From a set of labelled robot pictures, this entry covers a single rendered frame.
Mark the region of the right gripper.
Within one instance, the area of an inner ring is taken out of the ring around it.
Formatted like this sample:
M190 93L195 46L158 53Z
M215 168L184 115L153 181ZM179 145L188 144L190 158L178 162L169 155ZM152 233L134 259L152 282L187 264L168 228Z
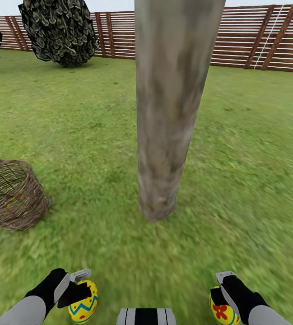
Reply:
M216 306L221 306L221 305L229 306L228 302L223 296L221 287L212 288L210 295Z

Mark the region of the easter egg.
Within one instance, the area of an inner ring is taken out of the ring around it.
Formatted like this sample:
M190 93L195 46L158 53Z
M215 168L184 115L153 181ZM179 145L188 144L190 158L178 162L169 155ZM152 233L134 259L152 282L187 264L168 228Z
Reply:
M86 297L85 299L68 306L70 316L77 324L84 324L91 318L98 301L96 285L91 280L80 281L77 285L82 283L87 283L87 286L90 287L92 297Z
M209 305L214 318L220 325L237 325L239 323L240 318L233 309L227 305L216 306L211 295L209 297Z

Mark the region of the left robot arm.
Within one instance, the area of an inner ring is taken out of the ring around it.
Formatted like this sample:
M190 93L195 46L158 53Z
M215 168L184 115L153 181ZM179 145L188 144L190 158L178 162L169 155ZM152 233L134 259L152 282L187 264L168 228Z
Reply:
M0 317L0 325L41 325L57 302L57 308L62 308L92 297L87 283L77 285L91 275L89 269L71 275L61 268L52 270L39 285Z

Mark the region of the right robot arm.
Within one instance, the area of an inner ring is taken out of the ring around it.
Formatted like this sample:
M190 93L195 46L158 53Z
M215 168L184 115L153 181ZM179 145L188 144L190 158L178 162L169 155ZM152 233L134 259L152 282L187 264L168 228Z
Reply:
M246 325L292 325L269 307L259 293L253 293L232 271L215 273L218 287L211 289L216 306L230 306Z

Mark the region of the wicker basket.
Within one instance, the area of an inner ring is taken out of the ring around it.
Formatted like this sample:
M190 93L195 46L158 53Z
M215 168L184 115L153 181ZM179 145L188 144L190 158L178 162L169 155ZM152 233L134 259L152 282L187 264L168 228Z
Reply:
M46 216L51 200L28 162L0 159L0 166L5 165L8 170L11 170L11 164L20 169L16 167L14 172L21 177L18 180L12 179L12 183L19 181L20 185L13 187L10 193L0 189L0 227L10 231L23 231L33 227ZM25 177L22 177L23 175Z

